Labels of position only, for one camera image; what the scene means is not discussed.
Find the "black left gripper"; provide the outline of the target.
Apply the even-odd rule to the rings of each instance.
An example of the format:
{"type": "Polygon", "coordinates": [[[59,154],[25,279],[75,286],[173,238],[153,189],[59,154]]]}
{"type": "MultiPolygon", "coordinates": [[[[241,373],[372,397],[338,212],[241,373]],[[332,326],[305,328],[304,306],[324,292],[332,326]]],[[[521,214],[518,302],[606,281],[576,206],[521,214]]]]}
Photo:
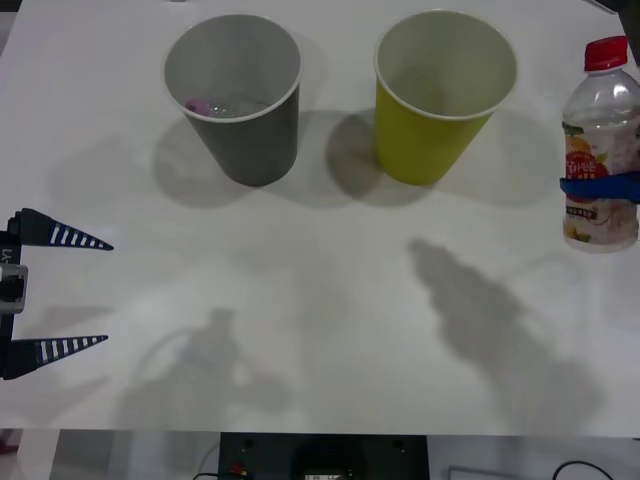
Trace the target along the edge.
{"type": "Polygon", "coordinates": [[[24,208],[1,233],[1,349],[9,343],[1,369],[3,380],[14,380],[109,339],[107,335],[11,340],[13,320],[23,311],[21,246],[113,250],[91,234],[24,208]]]}

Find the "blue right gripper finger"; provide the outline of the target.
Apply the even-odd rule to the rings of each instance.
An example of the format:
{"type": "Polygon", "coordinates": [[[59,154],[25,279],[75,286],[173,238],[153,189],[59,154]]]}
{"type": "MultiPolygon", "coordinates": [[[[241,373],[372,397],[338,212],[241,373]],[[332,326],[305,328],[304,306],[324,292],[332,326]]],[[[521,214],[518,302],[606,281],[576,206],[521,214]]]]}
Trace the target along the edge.
{"type": "Polygon", "coordinates": [[[561,178],[560,189],[567,196],[581,199],[640,202],[638,171],[586,180],[561,178]]]}

